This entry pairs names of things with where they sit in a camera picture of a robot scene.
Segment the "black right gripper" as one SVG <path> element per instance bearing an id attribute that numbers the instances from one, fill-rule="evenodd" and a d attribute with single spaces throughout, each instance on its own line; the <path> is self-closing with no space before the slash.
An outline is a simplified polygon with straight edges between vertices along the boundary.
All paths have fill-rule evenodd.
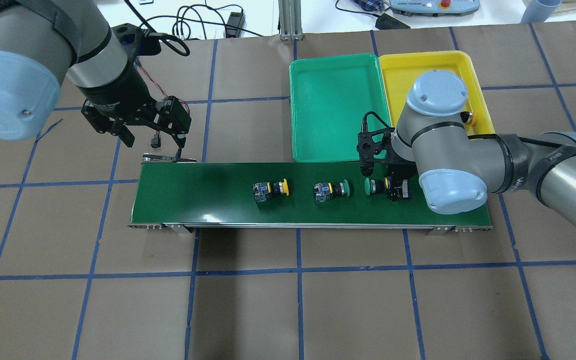
<path id="1" fill-rule="evenodd" d="M 413 161 L 409 161 L 396 153 L 392 140 L 395 128 L 386 127 L 375 131 L 362 127 L 358 133 L 356 150 L 359 155 L 359 170 L 362 176 L 373 175 L 376 164 L 387 167 L 387 199 L 392 202 L 408 201 L 414 198 L 410 189 L 410 180 L 418 174 Z"/>

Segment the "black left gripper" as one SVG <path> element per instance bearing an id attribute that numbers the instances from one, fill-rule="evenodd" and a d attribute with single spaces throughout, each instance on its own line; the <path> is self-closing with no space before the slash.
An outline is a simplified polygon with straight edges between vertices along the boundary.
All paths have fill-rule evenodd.
<path id="1" fill-rule="evenodd" d="M 111 133 L 127 148 L 132 148 L 135 135 L 127 126 L 148 126 L 173 136 L 177 146 L 174 159 L 182 160 L 186 134 L 192 123 L 183 101 L 176 96 L 153 98 L 133 64 L 128 64 L 107 84 L 96 86 L 79 76 L 75 78 L 75 84 L 86 98 L 81 113 L 96 132 Z"/>

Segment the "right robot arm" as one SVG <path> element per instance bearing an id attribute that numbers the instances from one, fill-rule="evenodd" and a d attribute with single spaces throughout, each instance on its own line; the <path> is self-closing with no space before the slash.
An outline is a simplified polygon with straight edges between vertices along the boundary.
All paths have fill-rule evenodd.
<path id="1" fill-rule="evenodd" d="M 576 132 L 469 136 L 463 110 L 466 84 L 450 71 L 419 75 L 394 127 L 368 130 L 367 112 L 356 150 L 361 173 L 375 164 L 414 167 L 430 210 L 470 212 L 489 194 L 527 191 L 576 226 Z"/>

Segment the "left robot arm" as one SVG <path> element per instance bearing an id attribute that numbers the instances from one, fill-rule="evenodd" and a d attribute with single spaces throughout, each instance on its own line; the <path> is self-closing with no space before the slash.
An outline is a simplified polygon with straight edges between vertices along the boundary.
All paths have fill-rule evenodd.
<path id="1" fill-rule="evenodd" d="M 191 118 L 182 100 L 155 100 L 138 73 L 138 57 L 162 45 L 190 54 L 178 37 L 124 23 L 109 25 L 91 0 L 0 0 L 0 139 L 22 141 L 41 133 L 57 106 L 64 79 L 85 97 L 81 112 L 100 134 L 134 145 L 131 126 L 146 126 L 174 140 L 182 162 Z"/>

